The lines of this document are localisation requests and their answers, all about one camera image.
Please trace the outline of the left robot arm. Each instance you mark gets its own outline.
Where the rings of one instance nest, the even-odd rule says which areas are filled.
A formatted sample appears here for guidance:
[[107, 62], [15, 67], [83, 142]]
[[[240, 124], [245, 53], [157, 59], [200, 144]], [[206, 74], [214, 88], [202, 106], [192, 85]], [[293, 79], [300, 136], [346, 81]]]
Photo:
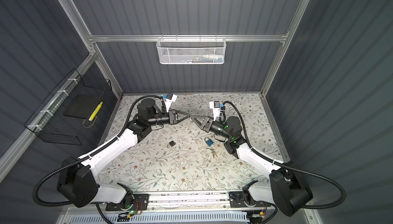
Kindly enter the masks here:
[[57, 191], [78, 208], [106, 202], [122, 210], [132, 209], [135, 200], [129, 187], [121, 183], [102, 184], [97, 177], [112, 160], [147, 137], [152, 126], [175, 125], [190, 118], [188, 113], [170, 109], [171, 101], [166, 97], [161, 100], [163, 109], [156, 105], [154, 99], [155, 96], [138, 99], [133, 104], [137, 107], [137, 114], [127, 119], [117, 136], [85, 154], [87, 160], [82, 161], [80, 157], [65, 159], [62, 164], [70, 167], [61, 171]]

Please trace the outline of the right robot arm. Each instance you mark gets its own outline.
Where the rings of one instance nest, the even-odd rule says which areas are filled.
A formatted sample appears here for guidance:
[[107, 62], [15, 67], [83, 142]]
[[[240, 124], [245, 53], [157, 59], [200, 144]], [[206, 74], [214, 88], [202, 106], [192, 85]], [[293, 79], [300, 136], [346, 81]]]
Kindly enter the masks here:
[[231, 116], [223, 123], [210, 116], [197, 115], [191, 119], [201, 130], [224, 137], [224, 147], [229, 154], [269, 178], [269, 185], [253, 181], [243, 188], [243, 199], [248, 205], [268, 202], [276, 205], [284, 215], [292, 216], [312, 200], [312, 191], [300, 173], [282, 168], [273, 158], [263, 158], [252, 150], [242, 136], [243, 127], [238, 117]]

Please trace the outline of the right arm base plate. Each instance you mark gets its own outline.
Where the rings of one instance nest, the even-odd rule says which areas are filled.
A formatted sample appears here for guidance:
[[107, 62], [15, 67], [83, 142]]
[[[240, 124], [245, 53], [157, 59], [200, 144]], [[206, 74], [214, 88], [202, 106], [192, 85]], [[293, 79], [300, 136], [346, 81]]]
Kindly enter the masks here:
[[271, 206], [268, 202], [255, 201], [243, 191], [229, 192], [229, 201], [232, 208], [267, 208]]

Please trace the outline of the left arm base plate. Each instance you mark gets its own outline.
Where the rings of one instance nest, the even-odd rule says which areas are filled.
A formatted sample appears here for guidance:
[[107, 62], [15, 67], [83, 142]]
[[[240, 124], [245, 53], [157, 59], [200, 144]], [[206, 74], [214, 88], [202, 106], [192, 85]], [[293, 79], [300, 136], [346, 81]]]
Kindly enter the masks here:
[[107, 204], [106, 211], [145, 211], [149, 203], [149, 194], [127, 195], [120, 203]]

